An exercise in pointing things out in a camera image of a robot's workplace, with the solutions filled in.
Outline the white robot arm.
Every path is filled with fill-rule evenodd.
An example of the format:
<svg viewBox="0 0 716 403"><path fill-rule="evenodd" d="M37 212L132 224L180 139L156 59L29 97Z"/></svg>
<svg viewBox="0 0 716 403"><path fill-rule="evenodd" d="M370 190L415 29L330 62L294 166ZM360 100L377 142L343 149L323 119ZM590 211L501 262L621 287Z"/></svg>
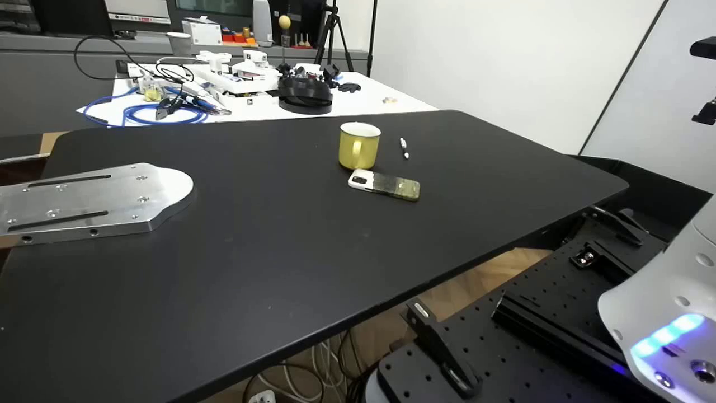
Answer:
<svg viewBox="0 0 716 403"><path fill-rule="evenodd" d="M605 290L598 314L646 390L671 403L716 403L716 197Z"/></svg>

